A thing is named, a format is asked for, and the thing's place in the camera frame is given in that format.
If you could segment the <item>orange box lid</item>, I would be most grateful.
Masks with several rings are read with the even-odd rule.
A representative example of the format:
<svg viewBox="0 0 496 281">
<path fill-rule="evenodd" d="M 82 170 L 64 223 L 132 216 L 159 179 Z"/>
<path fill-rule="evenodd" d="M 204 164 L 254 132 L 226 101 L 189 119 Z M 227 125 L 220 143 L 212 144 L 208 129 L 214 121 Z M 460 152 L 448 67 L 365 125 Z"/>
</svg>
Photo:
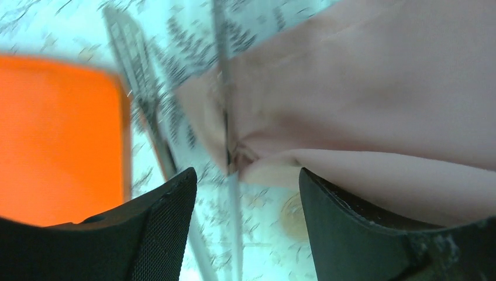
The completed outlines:
<svg viewBox="0 0 496 281">
<path fill-rule="evenodd" d="M 119 76 L 1 55 L 1 217 L 37 226 L 130 200 L 130 100 Z"/>
</svg>

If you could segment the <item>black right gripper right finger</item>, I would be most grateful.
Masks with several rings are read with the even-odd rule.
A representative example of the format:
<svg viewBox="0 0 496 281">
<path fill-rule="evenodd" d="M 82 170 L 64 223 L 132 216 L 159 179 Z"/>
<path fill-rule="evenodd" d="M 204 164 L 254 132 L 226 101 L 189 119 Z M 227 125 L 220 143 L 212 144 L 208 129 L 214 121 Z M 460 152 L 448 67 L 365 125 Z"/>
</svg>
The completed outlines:
<svg viewBox="0 0 496 281">
<path fill-rule="evenodd" d="M 319 280 L 494 280 L 495 218 L 443 228 L 380 208 L 301 169 Z"/>
</svg>

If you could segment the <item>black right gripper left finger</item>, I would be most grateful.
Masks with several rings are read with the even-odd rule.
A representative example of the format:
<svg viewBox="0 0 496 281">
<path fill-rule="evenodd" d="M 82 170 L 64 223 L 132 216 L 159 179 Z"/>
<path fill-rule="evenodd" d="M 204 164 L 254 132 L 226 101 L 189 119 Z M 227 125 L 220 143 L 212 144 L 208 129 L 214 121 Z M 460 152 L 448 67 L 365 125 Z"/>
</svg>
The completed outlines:
<svg viewBox="0 0 496 281">
<path fill-rule="evenodd" d="M 196 194 L 190 167 L 79 224 L 1 219 L 1 279 L 178 280 Z"/>
</svg>

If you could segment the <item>metal tongs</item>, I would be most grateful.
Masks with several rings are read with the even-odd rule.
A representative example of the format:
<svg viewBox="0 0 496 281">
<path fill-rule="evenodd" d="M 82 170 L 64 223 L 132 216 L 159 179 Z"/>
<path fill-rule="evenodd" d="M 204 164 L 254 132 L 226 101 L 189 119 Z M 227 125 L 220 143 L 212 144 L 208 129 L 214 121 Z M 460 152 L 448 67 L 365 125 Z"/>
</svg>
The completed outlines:
<svg viewBox="0 0 496 281">
<path fill-rule="evenodd" d="M 243 279 L 243 235 L 240 207 L 239 172 L 230 152 L 234 132 L 229 119 L 232 109 L 232 78 L 229 71 L 228 24 L 222 1 L 213 1 L 213 22 L 220 71 L 215 79 L 216 90 L 222 99 L 222 119 L 225 126 L 225 152 L 228 176 L 228 203 L 230 211 L 230 233 L 232 253 L 232 280 Z M 113 54 L 126 77 L 129 93 L 144 113 L 144 118 L 157 150 L 157 159 L 165 176 L 173 176 L 176 167 L 169 144 L 163 140 L 159 130 L 159 96 L 154 70 L 144 44 L 143 30 L 127 13 L 112 5 L 103 8 L 103 16 L 110 37 Z"/>
</svg>

